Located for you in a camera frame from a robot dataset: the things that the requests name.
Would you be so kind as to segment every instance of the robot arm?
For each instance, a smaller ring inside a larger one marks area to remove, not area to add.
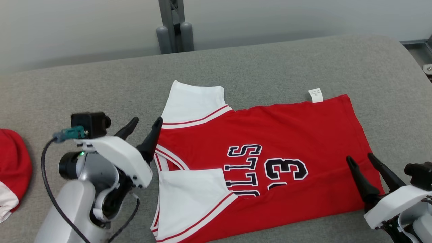
[[[412,185],[406,185],[372,153],[368,158],[389,186],[388,194],[379,195],[354,159],[348,156],[346,161],[365,203],[369,227],[385,230],[395,243],[432,243],[432,163],[408,164],[405,173],[412,176]]]
[[[124,140],[135,129],[138,118],[133,118],[115,136],[105,136],[110,123],[104,113],[73,114],[71,125],[77,129],[54,135],[57,141],[74,138],[82,151],[68,152],[60,160],[59,173],[70,181],[53,201],[54,205],[38,232],[36,243],[110,242],[133,218],[139,205],[138,197],[133,215],[110,238],[111,221],[120,212],[125,196],[133,187],[145,188],[150,183],[152,171],[149,163],[159,138],[162,119],[156,120],[147,138],[137,147]]]

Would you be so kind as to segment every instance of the basketball jersey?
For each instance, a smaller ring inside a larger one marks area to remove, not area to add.
[[[157,242],[207,242],[359,210],[348,155],[383,192],[347,95],[234,111],[222,87],[175,81],[162,118]]]

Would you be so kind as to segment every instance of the cable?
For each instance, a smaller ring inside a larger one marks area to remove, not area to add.
[[[130,215],[130,217],[126,220],[126,223],[123,224],[122,227],[120,227],[119,230],[117,230],[117,232],[115,232],[115,234],[113,234],[113,236],[111,236],[111,238],[109,238],[108,243],[110,243],[111,241],[114,240],[114,238],[116,238],[125,228],[126,226],[132,221],[132,219],[135,217],[135,214],[138,212],[138,207],[140,206],[140,198],[135,195],[135,193],[131,192],[132,196],[134,198],[137,199],[137,205],[135,206],[135,209],[133,210],[132,214]]]
[[[66,221],[66,223],[77,233],[82,240],[84,240],[85,243],[91,243],[86,236],[69,220],[69,218],[64,214],[64,212],[61,210],[60,206],[58,205],[57,201],[55,200],[55,197],[53,196],[53,193],[50,189],[50,186],[48,184],[47,180],[47,173],[45,171],[45,155],[47,153],[48,147],[54,143],[57,140],[57,138],[51,139],[44,147],[41,155],[41,171],[42,171],[42,179],[44,180],[45,189],[47,190],[48,196],[51,199],[52,204],[54,205],[55,209],[57,209],[60,216]]]
[[[429,204],[432,204],[432,201],[431,201],[431,200],[428,200],[428,199],[422,199],[422,200],[420,200],[420,201],[422,201],[422,202],[427,202],[427,203],[429,203]]]

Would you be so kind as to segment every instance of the gray fabric surface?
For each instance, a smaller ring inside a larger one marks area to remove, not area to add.
[[[112,119],[110,134],[138,116],[140,122],[127,140],[136,145],[161,115],[175,79],[190,85],[223,86],[225,100],[233,109],[302,102],[310,99],[308,90],[317,87],[325,99],[346,93],[372,150],[404,181],[409,181],[403,173],[406,163],[432,158],[432,85],[408,51],[386,37],[346,35],[33,70],[0,79],[0,127],[21,134],[34,165],[20,209],[0,224],[0,242],[34,240],[51,207],[40,175],[40,153],[53,132],[70,125],[70,114],[104,111]],[[70,150],[75,150],[72,142],[48,150],[47,174],[55,195],[65,183],[57,172],[58,161]],[[157,182],[154,176],[149,188],[135,190],[141,198],[140,210],[115,242],[154,242],[149,227]],[[314,200],[319,207],[319,198]],[[130,215],[134,203],[127,198],[116,228]],[[383,231],[369,229],[358,211],[218,242],[374,243],[391,239]]]

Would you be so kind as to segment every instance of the clothing tag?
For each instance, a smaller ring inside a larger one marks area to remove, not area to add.
[[[312,97],[312,103],[322,102],[323,101],[323,95],[321,93],[321,89],[317,88],[314,90],[310,90],[309,94],[311,94]]]

